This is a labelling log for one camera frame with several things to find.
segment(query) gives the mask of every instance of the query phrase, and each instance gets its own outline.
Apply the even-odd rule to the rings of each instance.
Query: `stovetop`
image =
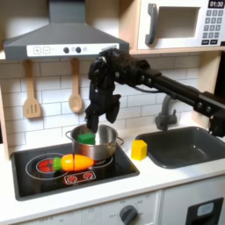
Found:
[[[96,163],[86,171],[54,171],[53,159],[71,153],[71,144],[14,153],[12,170],[16,199],[31,200],[139,175],[119,146],[113,157]]]

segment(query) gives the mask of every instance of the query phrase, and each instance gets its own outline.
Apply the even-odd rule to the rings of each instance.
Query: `pot handle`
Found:
[[[73,141],[73,139],[71,137],[68,136],[68,133],[71,133],[71,130],[69,130],[67,133],[66,133],[66,136],[67,138],[69,138],[71,141]]]

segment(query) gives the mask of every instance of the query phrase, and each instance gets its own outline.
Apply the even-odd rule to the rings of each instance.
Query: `yellow block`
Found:
[[[132,143],[131,157],[135,160],[141,161],[147,156],[148,144],[143,140],[135,140]]]

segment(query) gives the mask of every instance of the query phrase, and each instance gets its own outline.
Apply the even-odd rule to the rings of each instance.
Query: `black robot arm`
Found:
[[[113,95],[117,82],[133,88],[144,84],[185,102],[210,119],[209,132],[212,135],[225,135],[225,100],[173,81],[152,69],[147,61],[136,60],[118,49],[109,49],[99,54],[91,65],[89,79],[91,104],[85,112],[87,126],[94,133],[98,130],[99,116],[105,114],[111,123],[117,118],[120,95]]]

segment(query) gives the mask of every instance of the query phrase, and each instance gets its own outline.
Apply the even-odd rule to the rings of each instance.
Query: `wooden spoon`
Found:
[[[27,99],[24,103],[24,115],[26,118],[36,118],[41,114],[40,104],[34,97],[33,90],[33,62],[31,60],[24,61]]]
[[[74,113],[79,113],[82,110],[82,99],[79,95],[79,61],[71,60],[72,66],[72,95],[69,98],[69,107]]]

